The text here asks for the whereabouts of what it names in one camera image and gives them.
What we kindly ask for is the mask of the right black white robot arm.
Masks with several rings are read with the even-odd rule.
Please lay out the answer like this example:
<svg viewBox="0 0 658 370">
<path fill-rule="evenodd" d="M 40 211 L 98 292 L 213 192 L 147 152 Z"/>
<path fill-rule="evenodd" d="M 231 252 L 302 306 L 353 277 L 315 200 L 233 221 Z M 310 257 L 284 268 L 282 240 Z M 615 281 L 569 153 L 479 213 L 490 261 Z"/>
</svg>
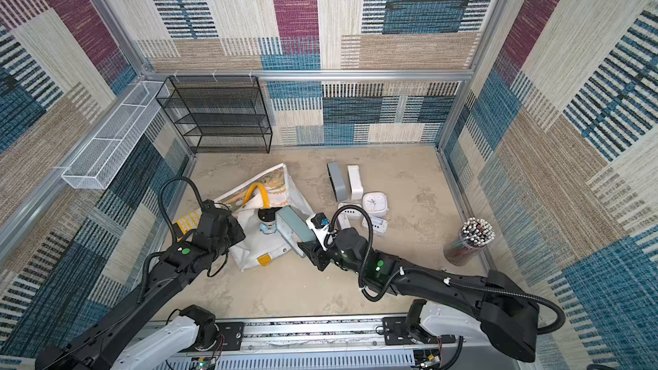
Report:
<svg viewBox="0 0 658 370">
<path fill-rule="evenodd" d="M 430 303 L 452 308 L 476 321 L 476 332 L 487 337 L 500 353 L 523 362 L 536 359 L 536 339 L 560 330 L 565 312 L 553 301 L 524 292 L 502 272 L 487 276 L 464 276 L 421 267 L 397 255 L 373 248 L 374 226 L 367 219 L 368 234 L 338 225 L 339 216 L 349 210 L 340 207 L 327 218 L 322 212 L 306 220 L 314 238 L 299 243 L 312 264 L 324 271 L 335 265 L 355 272 L 364 297 L 376 303 L 385 295 L 412 296 L 407 325 L 411 337 L 423 342 L 428 337 L 448 334 L 429 327 Z"/>
</svg>

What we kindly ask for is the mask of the light blue twin-bell clock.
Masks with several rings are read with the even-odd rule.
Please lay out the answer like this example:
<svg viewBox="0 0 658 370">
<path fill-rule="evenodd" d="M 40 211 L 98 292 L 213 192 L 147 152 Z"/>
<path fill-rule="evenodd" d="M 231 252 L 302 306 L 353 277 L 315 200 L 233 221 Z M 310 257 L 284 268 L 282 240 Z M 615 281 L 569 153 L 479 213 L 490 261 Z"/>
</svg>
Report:
<svg viewBox="0 0 658 370">
<path fill-rule="evenodd" d="M 276 213 L 280 207 L 261 208 L 257 212 L 260 220 L 259 229 L 264 235 L 272 235 L 277 232 Z"/>
</svg>

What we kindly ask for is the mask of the teal digital clock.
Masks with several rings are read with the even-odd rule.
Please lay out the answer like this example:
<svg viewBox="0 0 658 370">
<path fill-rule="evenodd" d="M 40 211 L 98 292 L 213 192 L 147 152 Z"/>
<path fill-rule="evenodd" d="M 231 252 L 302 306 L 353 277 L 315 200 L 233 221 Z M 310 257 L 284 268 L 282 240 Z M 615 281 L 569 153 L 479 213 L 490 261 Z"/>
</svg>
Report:
<svg viewBox="0 0 658 370">
<path fill-rule="evenodd" d="M 305 258 L 305 253 L 303 253 L 303 250 L 297 244 L 315 241 L 315 233 L 308 228 L 306 222 L 290 206 L 281 207 L 281 209 L 275 212 L 275 221 L 277 231 L 289 247 L 300 258 Z"/>
</svg>

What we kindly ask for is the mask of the white canvas tote bag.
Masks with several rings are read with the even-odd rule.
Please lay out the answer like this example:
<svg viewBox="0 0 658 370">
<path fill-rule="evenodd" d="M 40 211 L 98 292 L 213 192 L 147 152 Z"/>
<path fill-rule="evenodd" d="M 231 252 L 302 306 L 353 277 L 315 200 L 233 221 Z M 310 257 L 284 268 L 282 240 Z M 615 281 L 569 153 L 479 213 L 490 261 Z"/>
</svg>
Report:
<svg viewBox="0 0 658 370">
<path fill-rule="evenodd" d="M 245 238 L 230 248 L 240 271 L 265 267 L 287 254 L 301 258 L 298 247 L 314 234 L 306 225 L 313 213 L 285 164 L 277 164 L 215 200 L 228 207 Z"/>
</svg>

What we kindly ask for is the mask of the grey white device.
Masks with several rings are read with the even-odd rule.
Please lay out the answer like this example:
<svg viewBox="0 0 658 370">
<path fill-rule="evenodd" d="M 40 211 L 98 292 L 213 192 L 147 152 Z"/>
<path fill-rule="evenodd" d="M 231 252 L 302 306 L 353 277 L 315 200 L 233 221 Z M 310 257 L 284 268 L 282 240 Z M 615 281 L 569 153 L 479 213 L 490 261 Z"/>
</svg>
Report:
<svg viewBox="0 0 658 370">
<path fill-rule="evenodd" d="M 332 184 L 332 191 L 334 192 L 335 200 L 343 202 L 348 200 L 348 187 L 340 165 L 336 162 L 327 164 L 327 173 Z"/>
</svg>

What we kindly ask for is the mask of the white square alarm clock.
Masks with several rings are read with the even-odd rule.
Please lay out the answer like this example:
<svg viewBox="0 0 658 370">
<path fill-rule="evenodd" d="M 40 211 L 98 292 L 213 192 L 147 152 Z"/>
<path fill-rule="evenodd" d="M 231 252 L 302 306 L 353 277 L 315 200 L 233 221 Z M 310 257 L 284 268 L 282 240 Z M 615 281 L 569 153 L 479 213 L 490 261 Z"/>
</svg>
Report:
<svg viewBox="0 0 658 370">
<path fill-rule="evenodd" d="M 387 196 L 382 192 L 370 192 L 363 195 L 363 209 L 370 217 L 383 218 L 389 211 Z"/>
</svg>

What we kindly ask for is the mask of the white digital clock back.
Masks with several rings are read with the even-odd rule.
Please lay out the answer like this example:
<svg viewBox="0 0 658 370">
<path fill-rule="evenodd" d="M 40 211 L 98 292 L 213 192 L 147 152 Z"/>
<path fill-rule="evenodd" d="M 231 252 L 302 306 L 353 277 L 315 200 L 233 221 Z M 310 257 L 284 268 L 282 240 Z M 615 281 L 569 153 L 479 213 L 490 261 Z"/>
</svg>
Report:
<svg viewBox="0 0 658 370">
<path fill-rule="evenodd" d="M 366 218 L 362 219 L 362 226 L 366 230 L 368 229 L 368 225 L 371 224 L 373 227 L 373 233 L 375 233 L 378 236 L 385 236 L 387 234 L 388 230 L 388 222 L 385 219 L 377 218 L 377 217 L 371 217 L 370 222 Z"/>
</svg>

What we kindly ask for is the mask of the white cube digital clock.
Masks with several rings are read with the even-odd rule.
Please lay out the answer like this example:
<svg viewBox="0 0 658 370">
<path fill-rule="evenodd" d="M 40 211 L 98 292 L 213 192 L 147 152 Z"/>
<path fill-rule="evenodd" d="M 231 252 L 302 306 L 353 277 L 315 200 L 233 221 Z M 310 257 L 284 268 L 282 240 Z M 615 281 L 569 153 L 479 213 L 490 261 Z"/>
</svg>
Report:
<svg viewBox="0 0 658 370">
<path fill-rule="evenodd" d="M 364 188 L 360 167 L 356 164 L 351 164 L 347 166 L 347 171 L 351 188 L 351 200 L 361 200 L 364 195 Z"/>
</svg>

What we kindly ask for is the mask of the small white gadget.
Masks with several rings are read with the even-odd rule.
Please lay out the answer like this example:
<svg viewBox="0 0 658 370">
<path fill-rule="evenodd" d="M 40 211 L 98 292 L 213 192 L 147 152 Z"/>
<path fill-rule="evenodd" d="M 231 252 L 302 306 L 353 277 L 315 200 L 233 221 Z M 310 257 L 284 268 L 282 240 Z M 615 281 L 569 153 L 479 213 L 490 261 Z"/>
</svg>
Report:
<svg viewBox="0 0 658 370">
<path fill-rule="evenodd" d="M 360 205 L 351 203 L 339 203 L 339 209 L 343 207 L 348 207 L 348 209 L 344 212 L 341 212 L 340 216 L 345 216 L 348 219 L 359 219 L 363 217 L 363 214 L 356 210 L 357 207 L 361 207 Z"/>
</svg>

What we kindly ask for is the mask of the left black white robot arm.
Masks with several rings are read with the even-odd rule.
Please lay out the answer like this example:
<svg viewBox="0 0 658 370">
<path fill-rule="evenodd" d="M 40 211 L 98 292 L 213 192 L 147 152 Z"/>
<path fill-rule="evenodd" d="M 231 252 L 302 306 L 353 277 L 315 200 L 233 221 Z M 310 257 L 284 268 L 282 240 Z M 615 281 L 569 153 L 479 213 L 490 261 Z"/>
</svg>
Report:
<svg viewBox="0 0 658 370">
<path fill-rule="evenodd" d="M 202 200 L 189 178 L 172 178 L 160 192 L 175 182 L 187 183 L 195 193 L 202 210 L 197 226 L 183 234 L 171 222 L 159 196 L 159 210 L 168 224 L 172 245 L 147 256 L 139 286 L 105 317 L 67 347 L 50 346 L 39 354 L 37 369 L 110 369 L 129 342 L 171 298 L 210 270 L 219 256 L 227 255 L 231 247 L 245 240 L 243 228 L 231 211 L 211 200 Z"/>
</svg>

